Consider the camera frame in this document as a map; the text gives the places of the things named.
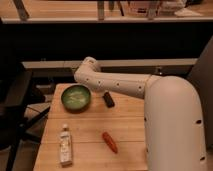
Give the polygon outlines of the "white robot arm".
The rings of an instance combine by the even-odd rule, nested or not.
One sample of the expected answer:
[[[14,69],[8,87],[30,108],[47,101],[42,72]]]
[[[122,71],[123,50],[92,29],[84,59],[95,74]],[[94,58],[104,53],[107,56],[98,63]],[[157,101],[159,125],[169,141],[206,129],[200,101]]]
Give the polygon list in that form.
[[[207,171],[203,111],[194,86],[177,76],[104,73],[92,57],[75,80],[92,91],[112,91],[144,101],[148,171]]]

